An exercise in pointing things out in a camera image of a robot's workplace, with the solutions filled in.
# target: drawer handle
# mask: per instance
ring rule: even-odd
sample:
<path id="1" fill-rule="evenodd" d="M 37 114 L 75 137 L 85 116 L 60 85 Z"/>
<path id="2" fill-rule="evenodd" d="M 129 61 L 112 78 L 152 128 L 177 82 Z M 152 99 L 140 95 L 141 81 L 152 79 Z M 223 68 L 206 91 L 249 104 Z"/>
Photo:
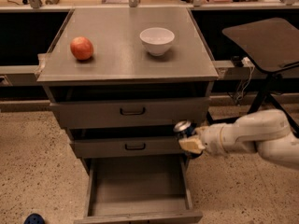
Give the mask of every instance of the drawer handle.
<path id="1" fill-rule="evenodd" d="M 134 150 L 144 150 L 146 149 L 146 144 L 143 143 L 142 146 L 133 146 L 133 147 L 130 147 L 128 146 L 127 144 L 124 145 L 124 148 L 125 150 L 128 150 L 128 151 L 134 151 Z"/>
<path id="2" fill-rule="evenodd" d="M 120 113 L 122 116 L 140 116 L 146 113 L 146 108 L 143 107 L 141 111 L 125 111 L 120 108 Z"/>

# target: shoe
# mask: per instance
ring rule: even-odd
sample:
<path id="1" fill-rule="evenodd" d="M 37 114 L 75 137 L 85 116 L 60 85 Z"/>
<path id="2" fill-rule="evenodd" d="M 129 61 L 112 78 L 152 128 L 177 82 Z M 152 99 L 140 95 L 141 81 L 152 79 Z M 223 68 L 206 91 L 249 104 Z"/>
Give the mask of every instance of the shoe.
<path id="1" fill-rule="evenodd" d="M 45 224 L 45 220 L 41 215 L 33 213 L 26 218 L 24 224 Z"/>

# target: bowl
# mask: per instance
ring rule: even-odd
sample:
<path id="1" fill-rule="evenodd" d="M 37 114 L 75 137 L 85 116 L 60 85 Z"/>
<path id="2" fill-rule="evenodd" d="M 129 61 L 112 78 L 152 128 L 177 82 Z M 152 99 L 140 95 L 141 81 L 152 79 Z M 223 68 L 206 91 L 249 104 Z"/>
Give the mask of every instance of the bowl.
<path id="1" fill-rule="evenodd" d="M 168 29 L 152 27 L 140 33 L 144 48 L 153 56 L 161 56 L 172 46 L 175 35 Z"/>

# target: floor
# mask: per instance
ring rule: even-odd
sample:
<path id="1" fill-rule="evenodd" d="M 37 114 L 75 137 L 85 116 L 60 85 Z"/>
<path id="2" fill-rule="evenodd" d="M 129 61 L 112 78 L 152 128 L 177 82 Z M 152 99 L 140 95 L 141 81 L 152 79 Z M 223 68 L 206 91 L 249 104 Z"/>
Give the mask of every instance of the floor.
<path id="1" fill-rule="evenodd" d="M 22 224 L 39 213 L 47 224 L 71 224 L 83 217 L 88 176 L 47 108 L 25 106 L 0 113 L 0 222 Z M 211 113 L 219 118 L 246 108 L 216 104 Z M 297 107 L 290 110 L 299 118 Z M 299 171 L 257 154 L 204 154 L 190 162 L 187 179 L 202 224 L 299 223 Z"/>

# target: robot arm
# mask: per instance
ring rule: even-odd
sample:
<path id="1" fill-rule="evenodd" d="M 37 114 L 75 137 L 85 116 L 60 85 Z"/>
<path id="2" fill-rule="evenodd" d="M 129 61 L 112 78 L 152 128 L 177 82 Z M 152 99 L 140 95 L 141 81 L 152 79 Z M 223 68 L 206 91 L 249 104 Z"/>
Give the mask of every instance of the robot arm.
<path id="1" fill-rule="evenodd" d="M 246 115 L 233 124 L 195 128 L 192 136 L 185 135 L 178 141 L 191 153 L 258 152 L 265 160 L 299 169 L 299 139 L 293 135 L 285 114 L 277 109 Z"/>

